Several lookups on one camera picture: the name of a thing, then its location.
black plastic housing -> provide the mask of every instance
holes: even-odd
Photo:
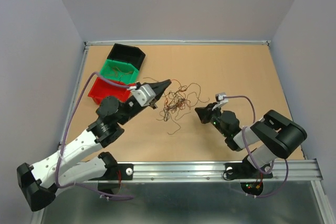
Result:
[[[225,137],[225,143],[232,151],[241,151],[233,138],[241,131],[239,120],[232,111],[212,110],[217,103],[210,103],[206,107],[195,108],[201,123],[211,123]]]
[[[277,157],[286,159],[307,138],[306,131],[298,124],[274,110],[264,115],[251,130]]]
[[[32,169],[33,167],[27,163],[23,163],[16,169],[16,173],[19,187],[30,209],[35,212],[45,208],[54,201],[57,188],[54,185],[50,188],[41,187],[41,181],[34,178],[31,173]]]
[[[140,70],[145,53],[138,47],[131,47],[122,44],[114,44],[108,55],[109,60],[117,60],[132,64],[136,69]]]

tangled wire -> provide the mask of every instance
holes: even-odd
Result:
[[[184,117],[187,114],[191,113],[191,108],[195,107],[198,102],[201,103],[206,103],[209,101],[209,98],[207,101],[201,101],[200,100],[200,95],[201,95],[201,86],[195,82],[190,83],[189,85],[181,85],[181,83],[178,80],[172,79],[172,81],[176,81],[179,83],[179,88],[176,91],[169,91],[168,94],[164,93],[164,97],[165,97],[165,101],[164,101],[164,107],[163,110],[160,111],[160,116],[162,117],[161,119],[157,119],[158,121],[164,121],[167,122],[169,119],[172,120],[177,126],[178,129],[176,131],[174,131],[173,133],[169,133],[169,135],[173,135],[175,134],[177,131],[179,131],[181,129],[181,126],[177,123],[178,120],[180,120],[182,117]],[[199,92],[190,92],[188,94],[186,94],[185,92],[191,87],[191,86],[198,86],[199,88]],[[189,99],[189,97],[191,95],[195,95],[197,100],[195,102],[195,104],[191,104],[191,101]],[[189,109],[188,112],[184,113],[182,116],[178,116],[179,112],[181,110],[185,110],[185,109]]]
[[[118,78],[119,81],[121,81],[121,78],[123,76],[126,76],[128,74],[133,74],[133,71],[123,72],[118,67],[112,67],[111,70],[112,72],[107,74],[106,76],[113,76],[115,78]]]

black bin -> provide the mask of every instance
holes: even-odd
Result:
[[[140,70],[145,53],[138,47],[131,47],[122,44],[114,44],[108,55],[109,60],[117,60],[132,64],[136,69]]]

metal plate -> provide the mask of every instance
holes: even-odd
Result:
[[[263,194],[280,184],[265,182]],[[135,195],[134,200],[107,202],[93,192],[74,188],[46,208],[42,223],[323,223],[309,181],[288,182],[279,194],[265,199],[240,192],[236,182],[127,184],[121,193]]]

metal frame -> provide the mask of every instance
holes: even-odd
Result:
[[[270,40],[109,40],[89,41],[87,46],[124,45],[269,45]]]
[[[320,181],[312,181],[311,185],[313,187],[317,203],[319,205],[321,215],[325,224],[335,224],[335,216],[332,213],[327,196],[324,194],[322,185]]]
[[[113,45],[114,43],[123,43],[125,45],[269,45],[270,41],[227,41],[227,40],[114,40],[114,41],[92,41],[87,42],[83,59],[80,65],[79,73],[72,100],[69,106],[66,122],[69,120],[74,108],[78,94],[79,84],[82,72],[85,66],[86,58],[90,46]],[[65,126],[62,132],[62,138],[65,133]],[[128,162],[134,164],[133,180],[123,183],[227,183],[223,180],[222,174],[226,163],[231,162]],[[323,192],[321,180],[323,180],[318,163],[316,160],[288,161],[289,181],[311,181],[313,190],[318,201],[318,205],[327,224],[335,224],[329,201]],[[273,170],[274,177],[268,181],[283,181],[286,174],[286,166],[283,161],[276,161]],[[248,182],[245,180],[234,180],[234,182]],[[31,224],[41,224],[44,209],[34,212]]]

